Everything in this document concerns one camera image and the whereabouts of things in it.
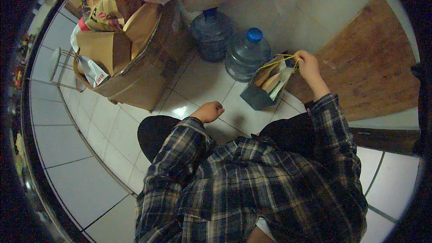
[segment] hand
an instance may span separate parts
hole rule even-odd
[[[314,101],[317,101],[330,93],[330,90],[321,78],[317,58],[303,50],[295,52],[294,55],[296,56],[295,60],[300,58],[300,75],[305,79],[306,83],[309,84],[310,89],[314,92]]]
[[[201,120],[203,124],[205,124],[215,121],[220,115],[223,114],[224,111],[225,109],[218,101],[213,101],[203,104],[190,116],[196,117],[197,119]]]
[[[295,52],[294,55],[296,56],[295,60],[300,58],[300,74],[308,84],[321,79],[320,71],[318,69],[318,60],[315,56],[303,50]]]

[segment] pants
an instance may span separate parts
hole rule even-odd
[[[138,127],[138,142],[143,153],[153,162],[165,139],[180,122],[170,116],[149,116]],[[315,136],[312,122],[307,113],[290,119],[273,121],[259,134],[272,138],[279,149],[296,152],[305,158],[313,158]]]

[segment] shirt sleeve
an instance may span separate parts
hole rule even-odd
[[[315,128],[317,159],[321,159],[319,162],[326,170],[325,177],[333,197],[347,221],[337,225],[344,231],[342,234],[346,241],[359,242],[366,231],[368,204],[360,183],[361,163],[357,145],[339,106],[338,96],[325,95],[310,113]]]
[[[137,198],[135,242],[168,242],[181,236],[181,226],[174,217],[176,204],[193,175],[200,148],[206,150],[208,145],[209,138],[198,119],[187,117],[174,127],[148,168]]]
[[[330,174],[330,180],[339,181],[347,190],[362,192],[357,145],[339,106],[338,96],[323,96],[310,113],[315,129],[315,153]]]

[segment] flannel shirt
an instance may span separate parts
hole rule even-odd
[[[367,202],[338,96],[322,97],[310,117],[314,160],[265,137],[216,146],[199,120],[182,120],[144,179],[135,242],[245,242],[259,217],[279,242],[359,242]]]

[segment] plastic bottle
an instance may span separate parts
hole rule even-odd
[[[228,39],[232,34],[232,24],[228,16],[218,12],[217,8],[204,10],[192,21],[191,30],[203,60],[224,60]]]
[[[227,46],[225,68],[236,81],[249,82],[254,73],[271,59],[271,48],[258,28],[250,28],[246,35],[234,37]]]

